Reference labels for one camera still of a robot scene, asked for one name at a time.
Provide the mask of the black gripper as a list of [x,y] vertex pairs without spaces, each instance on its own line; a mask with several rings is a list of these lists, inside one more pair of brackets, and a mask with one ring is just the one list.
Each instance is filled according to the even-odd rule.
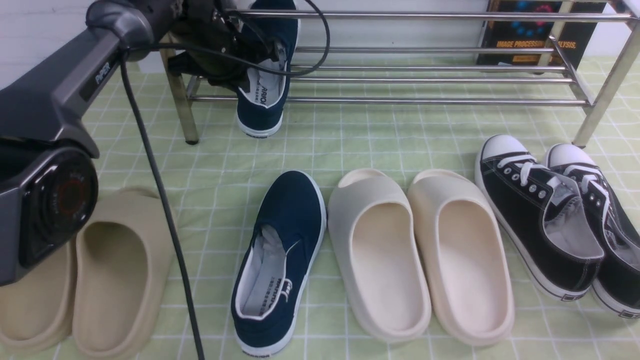
[[277,61],[273,39],[264,39],[251,17],[238,11],[231,0],[178,0],[170,34],[183,54],[171,61],[178,73],[204,77],[211,85],[231,91],[245,82],[249,68],[272,75],[286,71],[270,70],[259,62]]

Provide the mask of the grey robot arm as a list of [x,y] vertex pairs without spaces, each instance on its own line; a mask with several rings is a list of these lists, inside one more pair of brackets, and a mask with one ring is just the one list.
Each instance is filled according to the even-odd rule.
[[96,142],[82,117],[121,64],[160,50],[171,35],[182,52],[170,75],[239,85],[251,65],[284,58],[284,42],[228,0],[97,0],[86,30],[2,89],[2,286],[19,281],[66,244],[98,200]]

